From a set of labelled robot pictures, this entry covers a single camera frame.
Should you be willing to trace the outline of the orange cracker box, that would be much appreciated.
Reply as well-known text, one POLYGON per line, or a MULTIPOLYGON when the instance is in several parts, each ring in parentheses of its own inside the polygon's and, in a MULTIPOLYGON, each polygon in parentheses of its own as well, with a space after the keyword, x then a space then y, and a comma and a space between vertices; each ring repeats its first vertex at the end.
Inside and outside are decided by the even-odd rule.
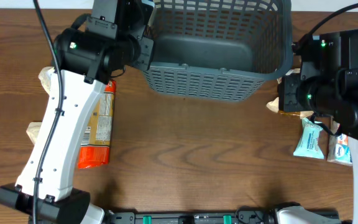
POLYGON ((116 82, 110 81, 91 113, 78 156, 78 168, 89 169, 109 163, 116 82))

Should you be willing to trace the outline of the Kleenex tissue multipack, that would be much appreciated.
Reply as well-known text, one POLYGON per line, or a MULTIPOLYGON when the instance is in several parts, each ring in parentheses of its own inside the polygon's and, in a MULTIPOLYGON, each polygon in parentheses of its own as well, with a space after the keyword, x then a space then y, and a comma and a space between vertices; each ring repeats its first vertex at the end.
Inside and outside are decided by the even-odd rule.
POLYGON ((341 134, 329 137, 328 162, 352 166, 351 150, 348 146, 348 136, 341 134))

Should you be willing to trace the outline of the teal wipes packet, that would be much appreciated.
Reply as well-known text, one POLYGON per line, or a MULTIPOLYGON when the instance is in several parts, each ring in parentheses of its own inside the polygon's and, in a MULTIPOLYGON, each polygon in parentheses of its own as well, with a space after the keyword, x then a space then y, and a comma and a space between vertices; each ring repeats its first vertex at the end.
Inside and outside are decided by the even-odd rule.
POLYGON ((323 130, 319 123, 314 124, 308 118, 301 120, 303 132, 293 152, 297 157, 309 157, 313 159, 324 159, 324 154, 319 147, 319 134, 323 130))

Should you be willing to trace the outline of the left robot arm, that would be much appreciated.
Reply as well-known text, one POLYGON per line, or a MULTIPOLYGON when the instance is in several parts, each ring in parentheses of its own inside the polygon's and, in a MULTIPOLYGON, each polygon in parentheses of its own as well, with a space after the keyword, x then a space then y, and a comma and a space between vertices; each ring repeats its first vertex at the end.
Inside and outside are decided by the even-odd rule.
POLYGON ((144 32, 153 1, 95 1, 55 39, 50 93, 32 153, 14 183, 0 186, 0 204, 31 223, 104 223, 105 211, 73 186, 88 121, 117 70, 146 71, 154 52, 144 32))

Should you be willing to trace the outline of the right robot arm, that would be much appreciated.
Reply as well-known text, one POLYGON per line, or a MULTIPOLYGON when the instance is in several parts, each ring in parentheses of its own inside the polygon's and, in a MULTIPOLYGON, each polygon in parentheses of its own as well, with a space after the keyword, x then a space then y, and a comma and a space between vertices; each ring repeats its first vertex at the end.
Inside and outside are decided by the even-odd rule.
POLYGON ((336 135, 349 137, 354 175, 353 223, 358 223, 358 29, 305 34, 293 51, 301 57, 299 74, 278 86, 284 112, 312 111, 339 123, 336 135))

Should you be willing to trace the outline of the white snack pouch back side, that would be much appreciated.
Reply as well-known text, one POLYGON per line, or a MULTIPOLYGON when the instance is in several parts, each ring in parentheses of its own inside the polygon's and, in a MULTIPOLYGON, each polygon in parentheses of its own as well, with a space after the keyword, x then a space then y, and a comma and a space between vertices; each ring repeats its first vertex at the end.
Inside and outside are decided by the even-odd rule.
POLYGON ((38 78, 41 82, 42 87, 47 92, 47 94, 50 94, 50 87, 51 87, 51 73, 53 73, 55 69, 53 67, 44 67, 41 69, 38 78))

